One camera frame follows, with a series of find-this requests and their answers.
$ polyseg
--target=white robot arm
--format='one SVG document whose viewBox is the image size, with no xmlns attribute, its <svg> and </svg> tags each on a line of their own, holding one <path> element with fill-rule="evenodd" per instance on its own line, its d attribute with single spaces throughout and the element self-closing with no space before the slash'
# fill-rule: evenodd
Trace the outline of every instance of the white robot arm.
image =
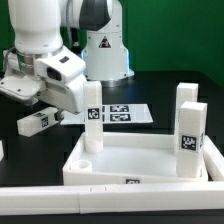
<svg viewBox="0 0 224 224">
<path fill-rule="evenodd" d="M 41 100 L 72 113 L 82 111 L 85 62 L 63 46 L 60 26 L 98 30 L 110 21 L 112 0 L 8 3 L 16 54 L 7 57 L 0 91 L 28 105 Z"/>
</svg>

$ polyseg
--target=white block on table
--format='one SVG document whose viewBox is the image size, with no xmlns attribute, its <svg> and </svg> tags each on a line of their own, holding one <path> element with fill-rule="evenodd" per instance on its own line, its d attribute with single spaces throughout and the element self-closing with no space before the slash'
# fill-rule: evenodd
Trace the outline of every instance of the white block on table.
<svg viewBox="0 0 224 224">
<path fill-rule="evenodd" d="M 99 81 L 84 83 L 85 150 L 99 153 L 103 150 L 102 86 Z"/>
<path fill-rule="evenodd" d="M 58 121 L 55 120 L 55 113 L 58 110 L 54 107 L 48 107 L 28 117 L 17 121 L 18 132 L 20 135 L 30 137 L 38 132 L 41 132 Z"/>
<path fill-rule="evenodd" d="M 0 141 L 0 161 L 3 159 L 3 157 L 4 157 L 4 151 L 3 151 L 2 141 Z"/>
<path fill-rule="evenodd" d="M 180 108 L 179 149 L 176 154 L 178 176 L 201 176 L 206 115 L 205 103 L 185 102 Z"/>
<path fill-rule="evenodd" d="M 178 150 L 178 120 L 179 120 L 179 109 L 183 103 L 197 102 L 198 98 L 198 84 L 195 83 L 180 83 L 177 87 L 176 95 L 176 115 L 175 115 L 175 129 L 174 129 L 174 154 Z"/>
</svg>

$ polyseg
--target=white pillar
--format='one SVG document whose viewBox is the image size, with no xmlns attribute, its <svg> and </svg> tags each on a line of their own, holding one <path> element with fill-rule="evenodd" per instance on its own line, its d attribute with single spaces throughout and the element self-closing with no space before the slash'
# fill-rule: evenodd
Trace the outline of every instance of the white pillar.
<svg viewBox="0 0 224 224">
<path fill-rule="evenodd" d="M 205 103 L 185 102 L 180 108 L 179 149 L 176 154 L 178 176 L 201 176 L 206 115 Z"/>
<path fill-rule="evenodd" d="M 197 102 L 198 98 L 198 84 L 195 83 L 180 83 L 177 87 L 176 96 L 176 115 L 175 115 L 175 129 L 174 129 L 174 154 L 178 150 L 178 123 L 179 110 L 182 104 L 186 101 Z"/>
<path fill-rule="evenodd" d="M 85 150 L 103 150 L 102 86 L 99 81 L 84 83 Z"/>
</svg>

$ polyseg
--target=black tabletop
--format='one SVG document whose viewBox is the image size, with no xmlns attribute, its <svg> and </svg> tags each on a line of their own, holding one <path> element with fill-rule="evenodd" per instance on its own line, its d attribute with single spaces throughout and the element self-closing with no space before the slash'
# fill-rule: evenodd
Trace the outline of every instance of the black tabletop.
<svg viewBox="0 0 224 224">
<path fill-rule="evenodd" d="M 148 104 L 152 124 L 104 125 L 104 131 L 173 134 L 176 87 L 199 84 L 199 102 L 208 103 L 206 134 L 224 151 L 224 90 L 206 75 L 192 71 L 138 72 L 136 80 L 103 88 L 103 104 Z M 62 167 L 84 131 L 83 125 L 59 124 L 27 138 L 19 136 L 18 119 L 49 105 L 26 107 L 0 95 L 0 140 L 5 157 L 0 162 L 0 187 L 63 185 Z M 223 210 L 138 212 L 92 215 L 3 216 L 4 223 L 223 223 Z"/>
</svg>

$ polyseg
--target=white tray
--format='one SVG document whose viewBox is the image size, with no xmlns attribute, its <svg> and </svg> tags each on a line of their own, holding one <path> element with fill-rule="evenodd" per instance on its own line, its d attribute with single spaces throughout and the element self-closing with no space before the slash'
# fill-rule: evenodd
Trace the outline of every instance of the white tray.
<svg viewBox="0 0 224 224">
<path fill-rule="evenodd" d="M 84 139 L 63 167 L 64 185 L 208 181 L 204 163 L 200 178 L 177 176 L 173 135 L 104 133 L 99 154 L 87 153 Z"/>
</svg>

